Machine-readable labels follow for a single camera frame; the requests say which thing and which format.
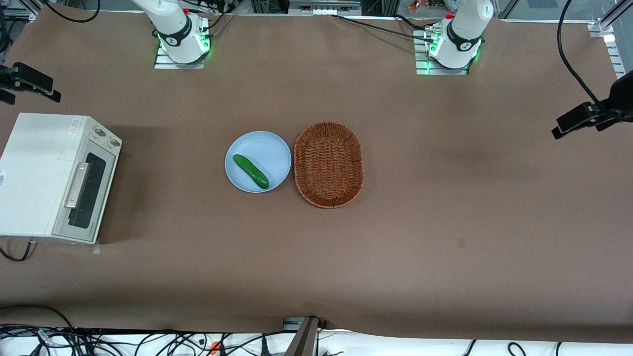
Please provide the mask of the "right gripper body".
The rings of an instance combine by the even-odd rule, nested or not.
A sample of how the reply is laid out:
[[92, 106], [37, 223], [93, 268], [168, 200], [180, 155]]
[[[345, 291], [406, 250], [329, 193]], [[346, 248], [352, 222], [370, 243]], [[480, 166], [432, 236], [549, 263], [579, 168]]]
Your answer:
[[13, 78], [14, 65], [0, 64], [0, 89], [16, 90], [17, 81]]

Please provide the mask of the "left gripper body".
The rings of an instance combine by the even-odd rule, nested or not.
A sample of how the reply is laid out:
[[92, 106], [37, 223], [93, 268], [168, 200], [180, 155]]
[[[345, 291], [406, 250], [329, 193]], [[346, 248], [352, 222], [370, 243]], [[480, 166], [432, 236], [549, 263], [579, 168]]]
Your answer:
[[633, 71], [611, 85], [611, 110], [618, 122], [631, 122], [633, 115]]

